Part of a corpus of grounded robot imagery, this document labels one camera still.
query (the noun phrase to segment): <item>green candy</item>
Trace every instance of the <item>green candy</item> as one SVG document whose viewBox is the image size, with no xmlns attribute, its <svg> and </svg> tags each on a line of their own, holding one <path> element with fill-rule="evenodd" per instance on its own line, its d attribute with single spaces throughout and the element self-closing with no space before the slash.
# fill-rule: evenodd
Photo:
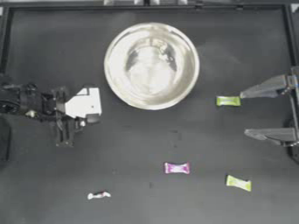
<svg viewBox="0 0 299 224">
<path fill-rule="evenodd" d="M 232 176 L 227 176 L 227 186 L 235 186 L 248 192 L 251 192 L 251 181 L 246 181 L 239 178 L 234 178 Z"/>
<path fill-rule="evenodd" d="M 218 106 L 240 106 L 239 96 L 218 96 Z"/>
</svg>

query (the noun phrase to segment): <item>purple candy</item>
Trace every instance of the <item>purple candy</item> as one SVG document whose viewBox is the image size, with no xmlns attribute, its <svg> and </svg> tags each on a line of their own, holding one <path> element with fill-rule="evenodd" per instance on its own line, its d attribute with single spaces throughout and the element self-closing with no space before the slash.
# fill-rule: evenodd
<svg viewBox="0 0 299 224">
<path fill-rule="evenodd" d="M 191 173 L 191 165 L 186 164 L 168 164 L 164 163 L 164 173 Z"/>
</svg>

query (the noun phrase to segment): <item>silver bowl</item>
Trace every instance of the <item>silver bowl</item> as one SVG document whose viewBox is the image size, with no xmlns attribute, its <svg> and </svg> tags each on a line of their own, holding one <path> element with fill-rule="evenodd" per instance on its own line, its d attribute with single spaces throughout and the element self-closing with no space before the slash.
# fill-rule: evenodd
<svg viewBox="0 0 299 224">
<path fill-rule="evenodd" d="M 107 82 L 140 109 L 166 109 L 191 92 L 200 72 L 196 48 L 167 24 L 137 24 L 113 39 L 105 55 Z"/>
</svg>

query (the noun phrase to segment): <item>candy wrapper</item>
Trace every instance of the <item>candy wrapper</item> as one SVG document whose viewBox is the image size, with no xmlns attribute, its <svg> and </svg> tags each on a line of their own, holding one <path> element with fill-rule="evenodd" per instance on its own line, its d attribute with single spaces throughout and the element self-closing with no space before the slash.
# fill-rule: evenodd
<svg viewBox="0 0 299 224">
<path fill-rule="evenodd" d="M 168 164 L 164 163 L 164 173 L 191 173 L 191 165 L 187 164 Z"/>
<path fill-rule="evenodd" d="M 234 178 L 232 176 L 227 176 L 227 186 L 235 186 L 248 192 L 251 192 L 251 181 L 246 181 L 239 178 Z"/>
<path fill-rule="evenodd" d="M 218 96 L 218 106 L 240 106 L 240 99 L 238 96 Z"/>
<path fill-rule="evenodd" d="M 88 200 L 92 200 L 92 199 L 103 199 L 103 198 L 109 198 L 111 197 L 111 194 L 109 192 L 99 192 L 99 193 L 89 193 L 88 194 Z"/>
</svg>

